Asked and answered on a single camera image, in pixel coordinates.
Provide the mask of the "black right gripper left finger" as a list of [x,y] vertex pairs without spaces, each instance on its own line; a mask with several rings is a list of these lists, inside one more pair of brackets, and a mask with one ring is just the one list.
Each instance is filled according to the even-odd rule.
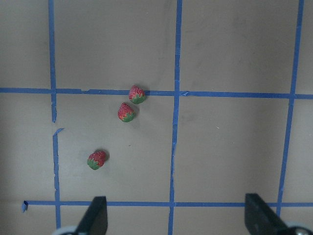
[[94,197],[75,235],[105,235],[108,229],[107,200],[105,196]]

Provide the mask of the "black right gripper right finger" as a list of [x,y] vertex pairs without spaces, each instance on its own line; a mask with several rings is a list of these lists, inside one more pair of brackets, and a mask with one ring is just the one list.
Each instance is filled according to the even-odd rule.
[[245,195],[245,226],[250,235],[282,235],[288,226],[256,193]]

